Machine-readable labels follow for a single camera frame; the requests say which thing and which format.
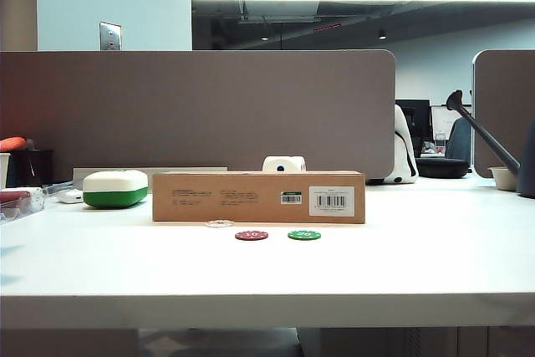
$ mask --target wall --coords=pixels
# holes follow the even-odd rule
[[[191,0],[38,0],[38,49],[98,50],[100,21],[125,50],[191,49]]]
[[[474,56],[484,49],[535,48],[535,19],[385,42],[385,48],[397,62],[396,98],[430,99],[432,105],[441,105],[453,90],[462,89],[468,103]]]
[[[37,0],[0,0],[0,50],[37,50]]]

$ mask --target cardboard box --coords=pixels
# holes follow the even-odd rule
[[[153,176],[154,221],[364,223],[356,171],[170,172]]]

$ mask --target white and green container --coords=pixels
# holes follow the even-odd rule
[[[145,198],[148,188],[142,171],[97,171],[84,178],[84,202],[97,208],[125,208]]]

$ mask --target poker chip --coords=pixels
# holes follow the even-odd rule
[[[234,226],[234,222],[228,221],[227,219],[215,219],[213,221],[206,222],[205,225],[208,227],[215,227],[215,228],[230,227],[230,226]]]
[[[321,237],[321,234],[312,230],[296,230],[288,233],[288,237],[293,240],[317,240]]]
[[[258,230],[247,230],[245,232],[236,233],[234,237],[238,240],[245,240],[250,242],[254,240],[263,240],[264,238],[268,238],[268,233],[260,232]]]

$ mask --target white poker chip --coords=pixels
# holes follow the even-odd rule
[[[228,221],[227,219],[215,219],[213,221],[207,222],[206,226],[215,227],[215,228],[230,227],[230,226],[234,226],[234,222]]]

